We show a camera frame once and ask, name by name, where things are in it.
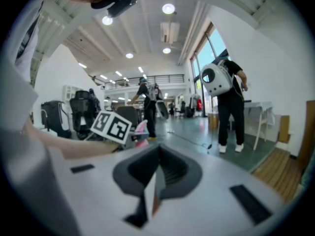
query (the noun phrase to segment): qr code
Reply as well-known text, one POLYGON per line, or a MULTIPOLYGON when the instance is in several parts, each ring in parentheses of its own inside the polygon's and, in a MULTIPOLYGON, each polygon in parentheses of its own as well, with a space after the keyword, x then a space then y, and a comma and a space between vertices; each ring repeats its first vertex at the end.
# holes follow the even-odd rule
POLYGON ((99 114, 97 120, 94 122, 93 128, 100 132, 103 132, 109 117, 110 114, 106 113, 99 114))
POLYGON ((129 124, 125 121, 114 117, 111 126, 108 129, 107 135, 123 141, 125 139, 129 124))

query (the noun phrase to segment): air conditioner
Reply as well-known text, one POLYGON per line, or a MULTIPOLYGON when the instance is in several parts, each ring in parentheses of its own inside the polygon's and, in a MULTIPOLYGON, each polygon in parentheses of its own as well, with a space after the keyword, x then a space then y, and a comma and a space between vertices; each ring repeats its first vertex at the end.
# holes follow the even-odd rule
POLYGON ((161 41, 163 43, 173 44, 178 41, 180 23, 161 23, 161 41))

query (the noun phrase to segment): black t-shirt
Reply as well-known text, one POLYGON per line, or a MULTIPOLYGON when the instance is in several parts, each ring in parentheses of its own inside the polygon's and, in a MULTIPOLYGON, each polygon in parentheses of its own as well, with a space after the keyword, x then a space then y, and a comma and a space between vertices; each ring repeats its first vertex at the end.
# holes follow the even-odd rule
POLYGON ((150 103, 150 99, 149 99, 149 90, 148 90, 146 84, 142 84, 139 87, 139 90, 138 90, 138 93, 137 93, 137 95, 143 95, 143 94, 146 96, 146 98, 144 100, 144 104, 148 105, 150 103))
MULTIPOLYGON (((228 70, 228 73, 230 76, 232 76, 233 74, 236 75, 236 73, 238 73, 239 71, 243 71, 242 68, 240 68, 240 66, 230 60, 225 60, 223 63, 223 66, 228 70)), ((229 100, 231 97, 240 97, 240 95, 242 96, 242 100, 243 100, 243 94, 242 91, 240 89, 240 86, 238 85, 238 82, 236 80, 236 78, 233 76, 233 85, 234 87, 230 89, 230 91, 223 93, 221 95, 218 96, 218 103, 222 103, 226 100, 229 100)))

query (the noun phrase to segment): red object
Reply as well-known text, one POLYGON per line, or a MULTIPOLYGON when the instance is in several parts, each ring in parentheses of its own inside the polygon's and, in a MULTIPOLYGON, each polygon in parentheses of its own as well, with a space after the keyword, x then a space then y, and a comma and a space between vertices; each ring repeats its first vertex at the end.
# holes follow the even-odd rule
POLYGON ((201 99, 198 99, 198 100, 197 100, 197 110, 202 110, 201 99))

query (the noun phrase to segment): white cube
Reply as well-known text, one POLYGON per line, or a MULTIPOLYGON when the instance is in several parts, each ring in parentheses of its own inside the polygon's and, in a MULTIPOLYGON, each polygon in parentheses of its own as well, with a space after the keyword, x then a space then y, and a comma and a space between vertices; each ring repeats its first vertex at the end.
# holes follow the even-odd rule
POLYGON ((126 144, 131 121, 111 111, 100 111, 91 131, 111 141, 126 144))

